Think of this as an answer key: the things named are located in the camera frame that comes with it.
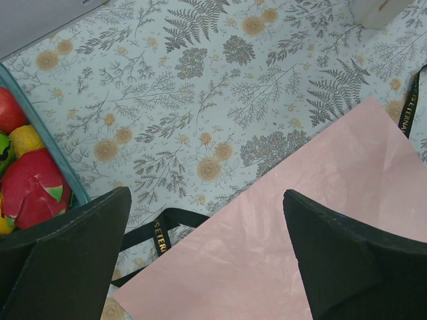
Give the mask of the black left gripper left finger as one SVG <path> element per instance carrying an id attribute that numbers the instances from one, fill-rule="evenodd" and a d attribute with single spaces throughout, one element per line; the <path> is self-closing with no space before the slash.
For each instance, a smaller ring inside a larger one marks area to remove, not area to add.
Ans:
<path id="1" fill-rule="evenodd" d="M 1 238 L 2 319 L 100 319 L 131 209 L 118 187 Z"/>

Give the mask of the red apple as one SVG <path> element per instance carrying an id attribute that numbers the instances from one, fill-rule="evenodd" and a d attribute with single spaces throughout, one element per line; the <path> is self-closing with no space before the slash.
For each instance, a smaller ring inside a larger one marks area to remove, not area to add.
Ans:
<path id="1" fill-rule="evenodd" d="M 0 130 L 9 135 L 16 128 L 28 124 L 28 119 L 10 90 L 0 88 Z"/>

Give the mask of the yellow fruit in tray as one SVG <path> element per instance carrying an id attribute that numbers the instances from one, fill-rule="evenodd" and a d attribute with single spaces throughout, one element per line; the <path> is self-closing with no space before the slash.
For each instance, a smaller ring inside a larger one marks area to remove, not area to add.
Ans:
<path id="1" fill-rule="evenodd" d="M 45 148 L 43 141 L 34 126 L 24 125 L 16 128 L 9 134 L 17 159 L 25 153 Z"/>

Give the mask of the green apple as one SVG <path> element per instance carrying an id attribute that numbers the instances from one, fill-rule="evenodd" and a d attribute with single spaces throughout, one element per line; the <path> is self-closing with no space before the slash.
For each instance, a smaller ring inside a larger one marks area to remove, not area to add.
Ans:
<path id="1" fill-rule="evenodd" d="M 6 134 L 1 132 L 0 136 L 0 174 L 3 175 L 15 160 L 15 150 L 12 140 Z"/>

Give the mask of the purple pink wrapping paper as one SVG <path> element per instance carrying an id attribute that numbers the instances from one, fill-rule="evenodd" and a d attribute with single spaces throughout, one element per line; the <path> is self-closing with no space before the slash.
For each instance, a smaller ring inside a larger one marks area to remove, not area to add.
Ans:
<path id="1" fill-rule="evenodd" d="M 310 319 L 286 225 L 297 191 L 426 241 L 426 168 L 374 98 L 266 173 L 114 293 L 133 319 Z"/>

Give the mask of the pink dragon fruit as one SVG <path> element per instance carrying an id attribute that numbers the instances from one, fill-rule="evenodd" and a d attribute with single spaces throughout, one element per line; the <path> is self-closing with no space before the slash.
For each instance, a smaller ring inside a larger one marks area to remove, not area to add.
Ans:
<path id="1" fill-rule="evenodd" d="M 66 213 L 73 196 L 46 148 L 25 153 L 1 178 L 1 216 L 27 229 Z"/>

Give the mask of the yellow lemon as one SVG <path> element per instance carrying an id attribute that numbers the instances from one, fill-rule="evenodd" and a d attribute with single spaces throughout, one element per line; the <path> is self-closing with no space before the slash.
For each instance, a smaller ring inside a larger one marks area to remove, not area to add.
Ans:
<path id="1" fill-rule="evenodd" d="M 14 228 L 14 224 L 9 226 L 7 219 L 5 217 L 0 217 L 0 236 L 12 233 Z"/>

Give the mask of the floral table mat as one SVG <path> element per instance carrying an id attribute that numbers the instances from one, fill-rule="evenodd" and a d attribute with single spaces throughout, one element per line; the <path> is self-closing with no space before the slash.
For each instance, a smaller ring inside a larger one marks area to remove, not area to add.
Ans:
<path id="1" fill-rule="evenodd" d="M 426 2 L 377 30 L 351 1 L 108 1 L 2 64 L 91 198 L 128 187 L 127 230 L 212 215 L 374 97 L 393 121 L 420 77 Z"/>

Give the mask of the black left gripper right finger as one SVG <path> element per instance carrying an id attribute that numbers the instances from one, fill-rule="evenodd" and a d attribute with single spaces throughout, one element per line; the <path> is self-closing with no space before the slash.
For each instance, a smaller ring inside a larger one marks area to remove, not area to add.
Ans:
<path id="1" fill-rule="evenodd" d="M 426 244 L 288 189 L 284 217 L 313 319 L 425 319 Z"/>

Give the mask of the white ceramic vase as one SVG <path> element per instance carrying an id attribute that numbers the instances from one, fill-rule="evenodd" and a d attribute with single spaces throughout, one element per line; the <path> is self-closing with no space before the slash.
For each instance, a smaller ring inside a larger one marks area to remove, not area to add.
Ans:
<path id="1" fill-rule="evenodd" d="M 354 21 L 363 28 L 382 29 L 412 2 L 413 0 L 354 0 L 350 11 Z"/>

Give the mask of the teal plastic fruit tray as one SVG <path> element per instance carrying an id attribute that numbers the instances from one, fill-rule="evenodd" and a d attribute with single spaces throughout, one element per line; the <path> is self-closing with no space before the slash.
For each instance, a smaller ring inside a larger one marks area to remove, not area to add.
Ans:
<path id="1" fill-rule="evenodd" d="M 56 165 L 62 172 L 64 178 L 68 182 L 74 194 L 73 206 L 71 208 L 74 209 L 78 206 L 89 203 L 90 197 L 81 184 L 75 171 L 70 166 L 64 154 L 61 152 L 60 147 L 56 143 L 52 134 L 50 134 L 49 130 L 44 125 L 40 116 L 32 106 L 31 102 L 28 100 L 26 94 L 24 94 L 24 91 L 16 82 L 14 76 L 12 76 L 12 74 L 3 64 L 1 64 L 1 86 L 10 90 L 15 100 L 18 102 L 23 112 L 27 116 L 30 124 L 34 126 L 36 132 L 45 144 L 53 160 L 56 162 Z"/>

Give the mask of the black ribbon gold lettering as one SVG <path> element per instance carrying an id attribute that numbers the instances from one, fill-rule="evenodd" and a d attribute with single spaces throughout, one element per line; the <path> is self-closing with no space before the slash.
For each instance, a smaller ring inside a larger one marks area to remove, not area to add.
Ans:
<path id="1" fill-rule="evenodd" d="M 404 101 L 404 106 L 400 114 L 398 128 L 403 132 L 406 138 L 410 137 L 413 126 L 418 105 L 420 75 L 423 72 L 426 72 L 426 66 L 423 66 L 415 76 L 413 76 L 409 96 Z M 202 215 L 193 211 L 178 208 L 164 209 L 154 221 L 126 233 L 123 237 L 119 252 L 123 253 L 131 247 L 152 239 L 155 243 L 157 254 L 161 256 L 172 247 L 168 231 L 180 225 L 197 228 L 208 219 L 209 217 L 207 215 Z"/>

